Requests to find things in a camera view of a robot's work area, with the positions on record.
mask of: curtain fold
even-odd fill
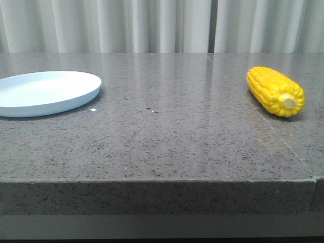
[[[324,52],[324,0],[0,0],[0,52]]]

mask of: white curtain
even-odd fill
[[[0,0],[0,52],[324,52],[324,0]]]

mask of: toy corn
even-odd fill
[[[305,105],[305,92],[296,82],[268,67],[253,67],[247,74],[251,92],[263,107],[283,117],[296,115]]]

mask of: gray speckled countertop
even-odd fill
[[[0,117],[0,215],[324,211],[324,54],[0,54],[0,78],[73,70],[99,96]],[[267,113],[246,72],[297,81],[306,106]]]

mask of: light blue plate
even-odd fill
[[[94,99],[101,79],[76,71],[28,73],[0,79],[0,116],[33,117],[55,114]]]

